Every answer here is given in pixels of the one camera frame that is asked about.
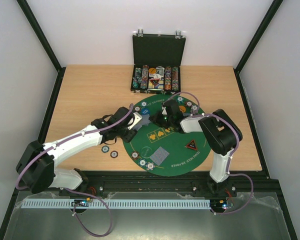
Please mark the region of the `red chip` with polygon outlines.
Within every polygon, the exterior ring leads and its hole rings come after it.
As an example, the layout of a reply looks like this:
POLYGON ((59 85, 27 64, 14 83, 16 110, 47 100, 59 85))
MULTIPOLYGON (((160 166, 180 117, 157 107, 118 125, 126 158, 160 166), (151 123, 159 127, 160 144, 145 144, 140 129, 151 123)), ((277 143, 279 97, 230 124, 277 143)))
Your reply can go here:
POLYGON ((133 151, 132 153, 131 153, 131 158, 133 159, 133 160, 136 160, 136 159, 138 159, 139 158, 139 153, 137 152, 137 151, 133 151))
POLYGON ((134 111, 135 112, 139 112, 141 110, 141 108, 139 107, 139 106, 136 106, 135 108, 134 108, 134 111))
POLYGON ((193 104, 192 104, 191 101, 187 101, 187 102, 186 102, 186 106, 187 106, 187 107, 191 107, 192 105, 193 105, 193 104))
POLYGON ((119 153, 116 150, 110 152, 110 157, 115 159, 119 156, 119 153))

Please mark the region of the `blue patterned card deck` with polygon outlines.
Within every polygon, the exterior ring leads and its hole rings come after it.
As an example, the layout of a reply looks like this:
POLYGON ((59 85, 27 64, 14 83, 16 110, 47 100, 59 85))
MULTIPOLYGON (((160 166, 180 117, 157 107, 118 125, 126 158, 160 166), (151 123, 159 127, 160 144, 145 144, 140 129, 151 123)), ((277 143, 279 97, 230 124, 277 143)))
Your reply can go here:
POLYGON ((151 122, 147 121, 147 122, 139 122, 137 123, 133 129, 136 131, 139 131, 139 129, 141 129, 143 126, 148 126, 151 122))

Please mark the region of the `teal poker chip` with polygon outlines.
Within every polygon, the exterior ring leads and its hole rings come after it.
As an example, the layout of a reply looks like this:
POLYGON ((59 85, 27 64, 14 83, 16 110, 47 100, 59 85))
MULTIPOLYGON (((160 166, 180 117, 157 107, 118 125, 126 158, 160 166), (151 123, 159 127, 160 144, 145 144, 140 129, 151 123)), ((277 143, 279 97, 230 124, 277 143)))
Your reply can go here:
POLYGON ((101 148, 101 151, 102 151, 103 153, 107 153, 109 150, 110 150, 110 147, 107 146, 107 145, 104 145, 104 146, 101 148))

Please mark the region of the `grey chips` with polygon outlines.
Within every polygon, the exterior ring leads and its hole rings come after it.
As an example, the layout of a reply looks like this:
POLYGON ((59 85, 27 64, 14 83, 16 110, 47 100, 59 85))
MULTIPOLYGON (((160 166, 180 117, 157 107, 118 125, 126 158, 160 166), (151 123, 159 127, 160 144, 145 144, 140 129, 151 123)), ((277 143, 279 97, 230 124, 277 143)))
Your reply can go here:
POLYGON ((197 113, 198 112, 198 106, 197 105, 192 105, 191 112, 192 113, 197 113))

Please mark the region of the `single blue patterned card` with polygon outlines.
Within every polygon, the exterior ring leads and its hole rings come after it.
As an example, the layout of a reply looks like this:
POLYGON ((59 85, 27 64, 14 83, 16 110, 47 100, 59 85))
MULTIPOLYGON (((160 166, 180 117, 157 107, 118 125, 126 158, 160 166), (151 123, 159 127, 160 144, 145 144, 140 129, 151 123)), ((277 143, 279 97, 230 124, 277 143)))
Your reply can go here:
POLYGON ((142 126, 148 126, 150 123, 151 123, 151 121, 150 121, 150 115, 149 114, 147 114, 147 115, 144 115, 143 117, 142 117, 142 123, 141 123, 141 125, 142 126))

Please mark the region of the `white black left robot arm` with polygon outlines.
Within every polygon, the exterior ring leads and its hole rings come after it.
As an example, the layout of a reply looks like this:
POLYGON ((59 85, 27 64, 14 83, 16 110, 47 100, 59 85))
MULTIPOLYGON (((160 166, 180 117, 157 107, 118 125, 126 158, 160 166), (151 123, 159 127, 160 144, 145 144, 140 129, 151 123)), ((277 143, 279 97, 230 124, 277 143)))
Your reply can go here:
POLYGON ((137 134, 134 128, 142 120, 138 112, 120 107, 115 114, 93 120, 83 129, 52 142, 35 140, 28 144, 16 166, 17 190, 29 189, 33 194, 48 188, 76 190, 85 180, 79 169, 63 169, 59 165, 68 158, 117 138, 130 142, 137 134))

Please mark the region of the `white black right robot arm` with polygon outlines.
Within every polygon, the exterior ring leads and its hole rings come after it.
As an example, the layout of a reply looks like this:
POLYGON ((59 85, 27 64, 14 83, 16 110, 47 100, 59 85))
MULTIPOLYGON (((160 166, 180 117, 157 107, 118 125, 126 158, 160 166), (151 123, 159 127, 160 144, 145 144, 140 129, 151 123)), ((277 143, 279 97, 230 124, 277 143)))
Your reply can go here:
POLYGON ((149 120, 159 127, 171 127, 181 134, 204 134, 213 151, 212 168, 209 172, 212 181, 208 183, 208 191, 219 196, 226 189, 224 181, 230 176, 230 164, 243 134, 223 109, 217 109, 213 113, 198 111, 199 107, 186 116, 180 110, 178 102, 170 99, 149 120))

